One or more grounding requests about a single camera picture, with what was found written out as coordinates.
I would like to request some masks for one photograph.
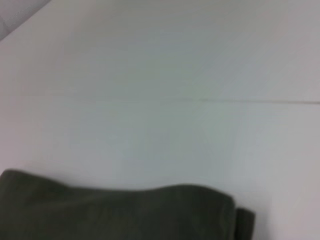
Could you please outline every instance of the folded cloth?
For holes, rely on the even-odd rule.
[[[230,196],[202,186],[99,190],[0,176],[0,240],[234,240],[236,218]]]

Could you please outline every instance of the olive green cloth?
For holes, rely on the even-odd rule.
[[[233,240],[233,199],[206,187],[96,190],[0,176],[0,240]]]

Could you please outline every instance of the dark green fabric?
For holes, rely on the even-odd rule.
[[[0,240],[231,240],[235,219],[233,199],[206,187],[94,190],[0,176]]]

